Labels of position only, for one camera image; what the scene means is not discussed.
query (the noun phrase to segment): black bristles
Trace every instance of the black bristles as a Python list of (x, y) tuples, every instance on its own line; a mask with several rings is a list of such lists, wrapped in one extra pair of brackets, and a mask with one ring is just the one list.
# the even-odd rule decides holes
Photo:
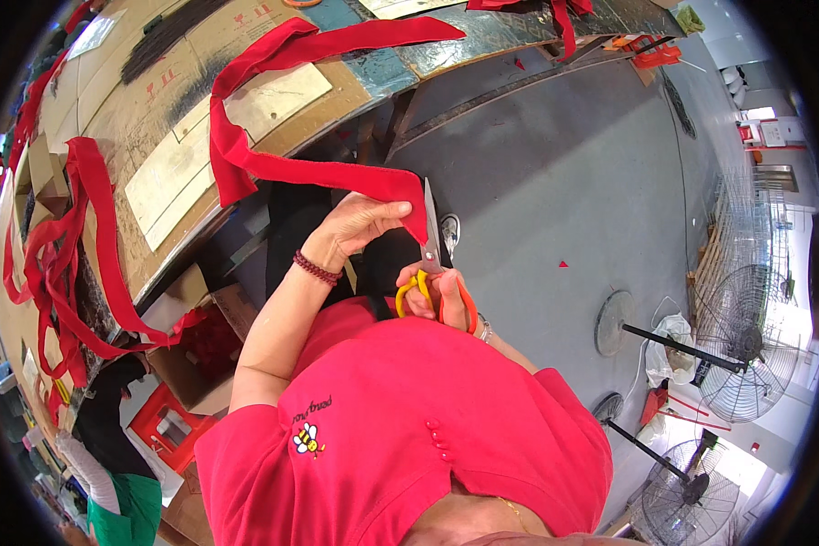
[(229, 1), (188, 0), (178, 10), (165, 16), (133, 47), (125, 65), (121, 67), (121, 82), (127, 85), (139, 78), (186, 32)]

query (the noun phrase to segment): yellow scissors handle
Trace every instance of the yellow scissors handle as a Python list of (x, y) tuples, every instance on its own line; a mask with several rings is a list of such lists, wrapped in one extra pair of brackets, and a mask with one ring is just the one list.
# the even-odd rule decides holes
[(419, 269), (418, 273), (410, 277), (408, 283), (397, 290), (397, 296), (394, 297), (394, 306), (397, 308), (397, 316), (401, 318), (406, 316), (406, 312), (404, 311), (404, 296), (406, 292), (413, 287), (418, 287), (419, 292), (422, 293), (431, 305), (431, 309), (434, 309), (434, 303), (430, 300), (430, 293), (428, 293), (428, 283), (425, 282), (426, 278), (428, 278), (428, 272), (424, 269)]

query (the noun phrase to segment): wooden pallet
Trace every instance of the wooden pallet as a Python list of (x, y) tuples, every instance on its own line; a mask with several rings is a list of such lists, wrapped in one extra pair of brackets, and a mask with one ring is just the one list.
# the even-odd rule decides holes
[(711, 332), (714, 326), (713, 314), (708, 309), (722, 279), (728, 274), (732, 256), (731, 216), (724, 212), (728, 207), (728, 196), (722, 195), (716, 201), (713, 219), (708, 225), (708, 243), (698, 249), (698, 268), (686, 275), (689, 290), (688, 322), (696, 336)]

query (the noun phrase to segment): bee logo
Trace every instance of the bee logo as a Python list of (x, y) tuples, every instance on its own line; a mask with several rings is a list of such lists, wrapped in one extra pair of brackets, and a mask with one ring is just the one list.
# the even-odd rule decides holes
[(315, 437), (319, 433), (319, 428), (316, 425), (310, 425), (309, 423), (304, 423), (303, 428), (300, 429), (292, 440), (294, 440), (295, 445), (298, 447), (298, 453), (312, 453), (313, 459), (316, 459), (318, 456), (318, 452), (325, 451), (325, 445), (319, 445), (316, 441)]

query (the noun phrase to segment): scissors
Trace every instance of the scissors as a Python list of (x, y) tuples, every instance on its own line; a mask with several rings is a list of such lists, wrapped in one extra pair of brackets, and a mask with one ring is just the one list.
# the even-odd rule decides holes
[[(437, 228), (437, 212), (434, 210), (434, 197), (430, 193), (430, 184), (428, 183), (427, 178), (425, 178), (425, 213), (428, 218), (428, 242), (427, 244), (421, 246), (422, 266), (419, 268), (418, 273), (410, 277), (407, 284), (403, 285), (397, 290), (397, 296), (394, 298), (394, 306), (397, 308), (397, 316), (400, 317), (406, 316), (406, 312), (404, 311), (404, 297), (406, 292), (415, 287), (418, 287), (419, 292), (422, 293), (430, 304), (430, 308), (434, 308), (434, 303), (430, 299), (427, 278), (428, 275), (439, 274), (445, 270), (443, 266), (440, 265), (440, 235), (439, 229)], [(473, 334), (476, 331), (476, 324), (479, 318), (476, 311), (476, 305), (473, 303), (467, 289), (464, 288), (464, 285), (460, 280), (458, 285), (461, 300), (464, 301), (465, 305), (467, 306), (467, 311), (470, 313), (470, 326), (467, 329), (467, 333)], [(443, 323), (443, 303), (444, 301), (441, 299), (440, 311), (437, 319), (440, 323)]]

